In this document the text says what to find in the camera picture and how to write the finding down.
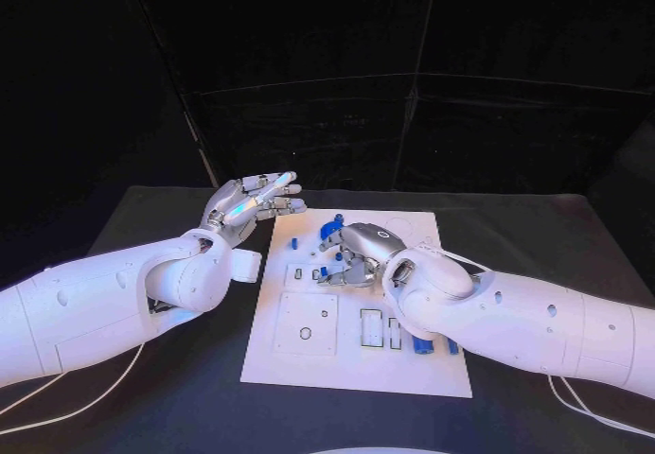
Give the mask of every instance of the white cable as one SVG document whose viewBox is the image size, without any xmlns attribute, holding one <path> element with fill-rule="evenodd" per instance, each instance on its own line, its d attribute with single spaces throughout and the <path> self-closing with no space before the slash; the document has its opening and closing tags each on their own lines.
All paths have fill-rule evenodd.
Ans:
<svg viewBox="0 0 655 454">
<path fill-rule="evenodd" d="M 4 409 L 0 410 L 0 414 L 4 414 L 13 407 L 21 404 L 30 397 L 37 395 L 63 376 L 66 372 L 59 374 L 36 391 L 32 391 L 21 399 L 17 399 Z"/>
<path fill-rule="evenodd" d="M 134 363 L 137 362 L 137 358 L 138 358 L 141 350 L 143 350 L 143 344 L 138 347 L 137 354 L 134 355 L 133 362 L 127 366 L 125 372 L 118 377 L 118 380 L 114 382 L 112 386 L 102 392 L 99 397 L 89 404 L 86 404 L 83 407 L 81 407 L 72 413 L 65 414 L 63 416 L 59 416 L 58 418 L 49 419 L 47 421 L 40 421 L 39 423 L 27 424 L 26 426 L 20 426 L 17 428 L 8 428 L 7 430 L 0 431 L 0 435 L 4 435 L 11 432 L 19 432 L 20 430 L 24 430 L 26 428 L 37 428 L 39 426 L 45 426 L 46 424 L 56 423 L 56 422 L 62 421 L 63 419 L 70 418 L 72 416 L 79 414 L 82 411 L 88 410 L 104 399 L 105 395 L 112 391 L 112 389 L 115 388 L 118 383 L 122 381 L 122 378 L 125 377 L 127 373 L 133 369 Z M 59 375 L 58 377 L 55 377 L 55 379 L 52 381 L 49 381 L 32 394 L 29 394 L 17 402 L 10 404 L 10 406 L 6 409 L 3 409 L 3 411 L 0 411 L 0 414 L 4 413 L 4 411 L 7 411 L 8 409 L 11 409 L 20 402 L 24 402 L 42 389 L 45 389 L 47 386 L 50 386 L 52 383 L 55 383 L 55 381 L 59 380 L 59 378 L 62 378 L 62 376 L 63 376 L 63 374 Z"/>
<path fill-rule="evenodd" d="M 561 376 L 560 379 L 564 381 L 564 384 L 567 385 L 570 394 L 573 395 L 577 403 L 580 404 L 580 407 L 583 407 L 583 410 L 580 410 L 577 407 L 573 407 L 568 402 L 562 399 L 560 394 L 557 393 L 555 390 L 555 385 L 552 384 L 552 377 L 548 375 L 548 383 L 549 383 L 549 389 L 552 390 L 552 393 L 555 394 L 557 399 L 560 402 L 574 411 L 578 413 L 586 414 L 590 416 L 599 423 L 604 424 L 610 428 L 617 428 L 619 430 L 625 430 L 627 432 L 636 433 L 639 435 L 643 435 L 645 437 L 649 437 L 655 439 L 655 433 L 648 432 L 645 430 L 640 430 L 639 428 L 633 428 L 632 426 L 627 426 L 626 424 L 620 423 L 619 421 L 614 421 L 613 419 L 606 418 L 604 416 L 599 416 L 593 411 L 587 408 L 584 405 L 583 399 L 580 399 L 580 396 L 577 395 L 575 391 L 573 390 L 571 386 L 568 385 L 567 379 Z"/>
</svg>

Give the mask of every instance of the rectangular cutout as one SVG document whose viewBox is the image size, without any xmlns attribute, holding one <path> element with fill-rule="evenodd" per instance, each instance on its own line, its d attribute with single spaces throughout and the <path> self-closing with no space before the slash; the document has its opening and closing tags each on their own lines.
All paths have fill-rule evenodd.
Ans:
<svg viewBox="0 0 655 454">
<path fill-rule="evenodd" d="M 391 350 L 402 349 L 402 339 L 399 338 L 399 321 L 389 318 L 389 347 Z"/>
<path fill-rule="evenodd" d="M 362 309 L 362 347 L 382 348 L 385 337 L 382 334 L 382 311 L 379 309 Z"/>
</svg>

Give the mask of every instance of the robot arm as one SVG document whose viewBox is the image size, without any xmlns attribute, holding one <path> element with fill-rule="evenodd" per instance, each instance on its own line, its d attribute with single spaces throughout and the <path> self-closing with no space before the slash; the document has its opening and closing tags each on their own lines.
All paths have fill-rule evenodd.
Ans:
<svg viewBox="0 0 655 454">
<path fill-rule="evenodd" d="M 322 248 L 339 244 L 372 260 L 386 304 L 414 336 L 433 340 L 441 334 L 518 369 L 599 381 L 655 398 L 653 310 L 477 264 L 482 272 L 469 275 L 453 258 L 472 262 L 424 243 L 398 251 L 398 240 L 381 227 L 353 224 Z M 319 284 L 350 283 L 326 276 Z"/>
<path fill-rule="evenodd" d="M 114 357 L 219 304 L 231 279 L 255 282 L 261 255 L 232 249 L 258 219 L 300 213 L 296 175 L 228 182 L 200 228 L 65 263 L 0 293 L 0 386 Z"/>
</svg>

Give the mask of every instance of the blue object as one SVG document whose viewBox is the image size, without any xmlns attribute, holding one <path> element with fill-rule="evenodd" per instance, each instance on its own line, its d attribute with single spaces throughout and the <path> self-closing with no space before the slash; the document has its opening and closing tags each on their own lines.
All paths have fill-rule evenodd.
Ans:
<svg viewBox="0 0 655 454">
<path fill-rule="evenodd" d="M 450 338 L 447 338 L 447 351 L 450 352 L 450 355 L 460 354 L 460 346 L 457 345 L 457 342 Z"/>
<path fill-rule="evenodd" d="M 335 220 L 330 220 L 320 227 L 320 239 L 324 239 L 343 226 L 343 215 L 339 213 Z"/>
<path fill-rule="evenodd" d="M 430 355 L 434 353 L 434 343 L 430 340 L 423 340 L 417 336 L 412 336 L 414 339 L 414 353 L 417 355 Z"/>
</svg>

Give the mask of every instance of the gray table surface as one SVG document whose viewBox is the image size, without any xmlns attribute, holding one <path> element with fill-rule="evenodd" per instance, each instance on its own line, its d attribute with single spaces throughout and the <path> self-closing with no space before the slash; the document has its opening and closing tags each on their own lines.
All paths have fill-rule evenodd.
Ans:
<svg viewBox="0 0 655 454">
<path fill-rule="evenodd" d="M 89 253 L 177 236 L 196 226 L 212 193 L 130 188 Z M 441 245 L 453 253 L 499 271 L 655 307 L 581 196 L 330 190 L 306 191 L 303 197 L 314 208 L 434 212 Z M 261 222 L 241 247 L 265 255 L 271 231 L 272 222 Z M 219 307 L 146 344 L 133 372 L 101 403 L 52 426 L 1 437 L 0 452 L 310 453 L 366 445 L 451 453 L 655 452 L 655 441 L 568 410 L 542 375 L 470 353 L 472 399 L 239 383 L 258 291 L 259 282 L 232 283 Z M 0 428 L 82 407 L 112 384 L 133 354 L 70 373 L 0 417 Z M 40 381 L 0 390 L 0 406 Z M 571 381 L 593 410 L 655 430 L 655 402 Z"/>
</svg>

